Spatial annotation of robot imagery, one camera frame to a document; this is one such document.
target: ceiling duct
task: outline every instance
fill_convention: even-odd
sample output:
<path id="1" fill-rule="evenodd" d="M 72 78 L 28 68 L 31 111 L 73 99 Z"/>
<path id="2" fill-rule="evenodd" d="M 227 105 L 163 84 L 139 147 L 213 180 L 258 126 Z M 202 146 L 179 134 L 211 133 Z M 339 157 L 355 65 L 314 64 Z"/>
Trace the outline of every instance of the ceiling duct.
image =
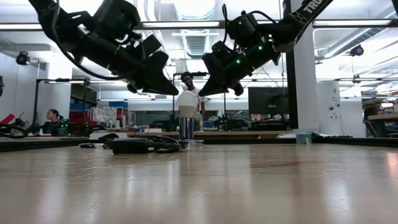
<path id="1" fill-rule="evenodd" d="M 395 12 L 395 9 L 393 7 L 390 7 L 384 12 L 382 12 L 380 15 L 378 15 L 377 18 L 397 19 L 397 14 Z M 325 49 L 321 53 L 321 55 L 318 56 L 317 60 L 324 60 L 339 56 L 344 52 L 358 46 L 360 43 L 364 42 L 365 40 L 368 40 L 371 37 L 378 35 L 385 29 L 386 28 L 368 28 L 368 29 L 360 28 L 352 32 L 350 35 L 346 36 L 339 42 L 337 42 L 335 45 Z"/>
<path id="2" fill-rule="evenodd" d="M 174 2 L 175 14 L 178 20 L 209 21 L 215 18 L 215 0 L 178 0 Z M 183 47 L 190 58 L 201 58 L 207 53 L 210 45 L 210 30 L 181 30 Z"/>

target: white column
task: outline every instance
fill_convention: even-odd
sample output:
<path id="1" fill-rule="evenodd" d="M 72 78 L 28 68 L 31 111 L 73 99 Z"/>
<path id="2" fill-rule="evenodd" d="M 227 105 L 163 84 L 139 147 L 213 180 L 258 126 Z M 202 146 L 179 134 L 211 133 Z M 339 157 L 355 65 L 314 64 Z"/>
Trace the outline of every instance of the white column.
<path id="1" fill-rule="evenodd" d="M 319 133 L 343 135 L 340 88 L 338 82 L 320 82 L 318 89 Z"/>
<path id="2" fill-rule="evenodd" d="M 294 12 L 302 6 L 303 1 L 290 2 Z M 309 26 L 294 48 L 299 129 L 318 129 L 317 77 L 312 33 L 312 26 Z"/>
<path id="3" fill-rule="evenodd" d="M 46 66 L 46 79 L 72 78 L 72 63 L 63 55 L 55 56 Z M 65 119 L 69 118 L 71 85 L 45 84 L 39 86 L 39 100 L 37 102 L 38 122 L 47 121 L 47 111 L 57 110 Z"/>

